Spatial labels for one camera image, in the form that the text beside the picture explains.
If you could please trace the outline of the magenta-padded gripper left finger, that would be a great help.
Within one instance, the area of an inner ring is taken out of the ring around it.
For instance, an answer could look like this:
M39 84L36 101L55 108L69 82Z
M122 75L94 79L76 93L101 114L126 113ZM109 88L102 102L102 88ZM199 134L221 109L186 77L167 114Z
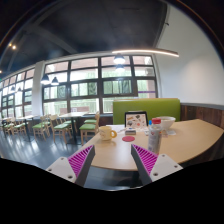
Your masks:
M65 180L83 186L95 156L95 147L90 145L70 157L59 157L47 171Z

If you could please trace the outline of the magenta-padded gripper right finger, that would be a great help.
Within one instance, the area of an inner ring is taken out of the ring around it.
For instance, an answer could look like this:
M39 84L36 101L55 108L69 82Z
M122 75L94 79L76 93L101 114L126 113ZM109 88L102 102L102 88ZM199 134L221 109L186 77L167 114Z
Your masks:
M131 155L136 163L143 185L155 182L182 169L168 155L157 155L135 144L131 145Z

